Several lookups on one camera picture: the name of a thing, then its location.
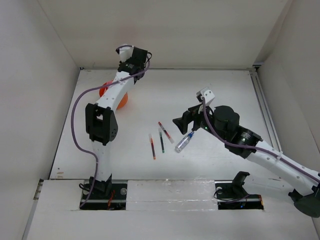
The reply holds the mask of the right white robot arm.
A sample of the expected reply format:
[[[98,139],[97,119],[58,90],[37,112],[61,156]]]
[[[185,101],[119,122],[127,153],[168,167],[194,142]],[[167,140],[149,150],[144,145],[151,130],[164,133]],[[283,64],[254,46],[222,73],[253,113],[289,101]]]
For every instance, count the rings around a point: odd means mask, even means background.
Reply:
[[[289,202],[303,214],[320,216],[320,174],[275,150],[261,136],[240,126],[240,116],[225,105],[211,109],[202,105],[190,107],[173,123],[186,134],[189,123],[193,131],[204,129],[224,143],[231,153],[267,169],[276,179],[259,178],[240,171],[231,184],[216,193],[226,203],[237,202],[250,195],[267,195]]]

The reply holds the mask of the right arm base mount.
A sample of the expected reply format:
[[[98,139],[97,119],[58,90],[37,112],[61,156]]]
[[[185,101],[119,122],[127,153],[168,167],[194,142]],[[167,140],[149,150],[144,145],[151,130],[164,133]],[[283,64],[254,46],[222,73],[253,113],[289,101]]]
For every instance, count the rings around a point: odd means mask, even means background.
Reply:
[[[217,200],[218,210],[264,210],[260,195],[236,193],[231,182],[216,183],[213,197]]]

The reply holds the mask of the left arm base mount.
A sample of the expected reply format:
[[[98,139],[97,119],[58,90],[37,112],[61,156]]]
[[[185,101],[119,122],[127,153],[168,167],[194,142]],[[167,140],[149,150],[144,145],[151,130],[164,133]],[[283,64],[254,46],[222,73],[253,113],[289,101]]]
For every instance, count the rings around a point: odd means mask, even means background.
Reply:
[[[79,208],[81,210],[103,210],[103,211],[122,211],[126,210],[128,184],[126,182],[116,182],[112,184],[111,192],[107,196],[92,191],[89,199],[89,188],[82,189]]]

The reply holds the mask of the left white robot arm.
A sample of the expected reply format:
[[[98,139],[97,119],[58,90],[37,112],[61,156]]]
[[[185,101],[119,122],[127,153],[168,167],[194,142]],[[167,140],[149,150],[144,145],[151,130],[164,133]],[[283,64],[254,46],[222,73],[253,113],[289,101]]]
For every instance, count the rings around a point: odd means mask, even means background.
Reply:
[[[118,50],[120,64],[110,86],[95,103],[85,107],[85,128],[92,142],[93,152],[98,158],[97,173],[90,177],[92,193],[107,198],[112,191],[112,168],[110,148],[118,134],[115,112],[125,94],[141,79],[150,62],[150,52],[138,47]]]

